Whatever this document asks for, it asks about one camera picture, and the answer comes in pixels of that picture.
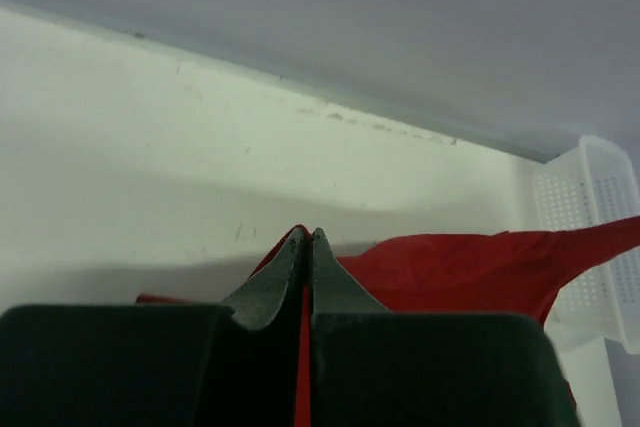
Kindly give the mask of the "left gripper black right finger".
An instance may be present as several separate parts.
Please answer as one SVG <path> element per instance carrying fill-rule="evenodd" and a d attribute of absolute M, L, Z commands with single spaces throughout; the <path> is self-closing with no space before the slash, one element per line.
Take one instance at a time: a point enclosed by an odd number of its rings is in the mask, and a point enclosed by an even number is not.
<path fill-rule="evenodd" d="M 309 260 L 315 426 L 575 426 L 549 339 L 511 314 L 394 313 L 337 261 Z"/>

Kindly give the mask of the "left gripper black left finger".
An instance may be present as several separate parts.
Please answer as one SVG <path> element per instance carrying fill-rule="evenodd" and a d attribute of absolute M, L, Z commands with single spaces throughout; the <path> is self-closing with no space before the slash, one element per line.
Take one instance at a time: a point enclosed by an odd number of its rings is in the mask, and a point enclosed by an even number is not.
<path fill-rule="evenodd" d="M 306 233 L 218 303 L 23 305 L 1 318 L 5 426 L 290 426 Z"/>

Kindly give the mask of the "white perforated plastic basket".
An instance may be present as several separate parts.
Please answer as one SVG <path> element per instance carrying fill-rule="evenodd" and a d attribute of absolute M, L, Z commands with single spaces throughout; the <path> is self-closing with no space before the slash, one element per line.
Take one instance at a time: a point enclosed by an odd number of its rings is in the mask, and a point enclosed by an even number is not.
<path fill-rule="evenodd" d="M 639 187 L 616 144 L 583 136 L 532 175 L 539 225 L 561 237 L 573 272 L 545 329 L 585 426 L 622 423 L 606 344 L 639 352 Z"/>

